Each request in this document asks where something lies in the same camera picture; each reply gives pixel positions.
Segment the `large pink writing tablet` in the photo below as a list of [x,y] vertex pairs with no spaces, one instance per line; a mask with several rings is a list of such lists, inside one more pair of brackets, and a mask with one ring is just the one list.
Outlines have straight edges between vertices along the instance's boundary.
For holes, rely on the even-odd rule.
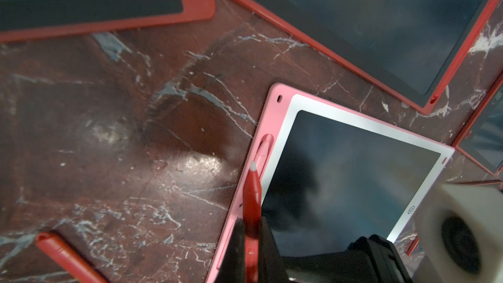
[[452,157],[440,142],[281,83],[268,93],[206,277],[219,273],[259,144],[272,134],[262,213],[281,256],[344,250],[359,237],[394,242]]

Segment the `red tablet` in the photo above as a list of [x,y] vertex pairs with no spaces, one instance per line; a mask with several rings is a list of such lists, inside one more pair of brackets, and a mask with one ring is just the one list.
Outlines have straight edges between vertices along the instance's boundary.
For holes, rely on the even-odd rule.
[[500,0],[235,0],[428,114]]
[[1,42],[211,19],[215,0],[1,0]]
[[502,76],[467,120],[453,147],[493,176],[502,170]]

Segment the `red tablet far left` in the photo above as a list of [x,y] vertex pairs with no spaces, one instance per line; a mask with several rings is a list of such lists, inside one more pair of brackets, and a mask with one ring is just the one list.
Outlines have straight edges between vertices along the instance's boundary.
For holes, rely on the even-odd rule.
[[215,0],[1,0],[1,42],[211,19]]

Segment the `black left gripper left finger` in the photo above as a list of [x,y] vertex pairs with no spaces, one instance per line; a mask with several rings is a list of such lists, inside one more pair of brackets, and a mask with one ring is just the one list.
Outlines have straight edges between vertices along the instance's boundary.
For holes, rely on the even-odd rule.
[[224,255],[215,283],[245,282],[245,224],[238,219],[231,233],[230,241]]

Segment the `red tablet centre back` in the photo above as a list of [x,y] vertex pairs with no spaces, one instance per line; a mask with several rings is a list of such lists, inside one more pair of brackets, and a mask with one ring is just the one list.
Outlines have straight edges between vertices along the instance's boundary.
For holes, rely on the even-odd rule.
[[500,0],[235,0],[428,114]]

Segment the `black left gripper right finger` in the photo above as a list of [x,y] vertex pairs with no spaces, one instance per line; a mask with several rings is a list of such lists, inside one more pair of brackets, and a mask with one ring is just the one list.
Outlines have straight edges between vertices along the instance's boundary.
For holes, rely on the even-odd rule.
[[261,218],[259,229],[258,282],[290,282],[282,257],[278,252],[276,242],[265,217]]

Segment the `red stylus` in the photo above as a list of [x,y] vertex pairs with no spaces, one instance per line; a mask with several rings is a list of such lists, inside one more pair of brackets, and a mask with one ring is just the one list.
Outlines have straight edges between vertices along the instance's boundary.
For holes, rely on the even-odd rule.
[[255,162],[252,162],[243,187],[242,213],[245,224],[245,282],[258,282],[259,229],[262,188]]

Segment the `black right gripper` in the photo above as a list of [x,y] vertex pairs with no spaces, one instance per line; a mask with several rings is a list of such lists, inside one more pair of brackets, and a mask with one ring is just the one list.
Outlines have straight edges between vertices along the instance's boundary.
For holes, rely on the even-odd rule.
[[412,282],[396,247],[378,235],[360,237],[343,252],[284,257],[295,282]]

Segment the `red stylus angled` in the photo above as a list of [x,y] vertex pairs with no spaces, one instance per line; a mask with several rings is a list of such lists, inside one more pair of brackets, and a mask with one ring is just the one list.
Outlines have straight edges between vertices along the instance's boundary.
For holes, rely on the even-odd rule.
[[39,250],[44,252],[78,282],[108,282],[73,246],[57,233],[39,233],[35,237],[35,244]]

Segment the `red tablet right front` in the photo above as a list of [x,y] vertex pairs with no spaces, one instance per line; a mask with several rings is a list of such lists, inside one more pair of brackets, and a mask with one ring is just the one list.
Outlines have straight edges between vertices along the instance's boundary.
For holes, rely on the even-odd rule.
[[502,170],[502,76],[467,120],[453,147],[493,176]]

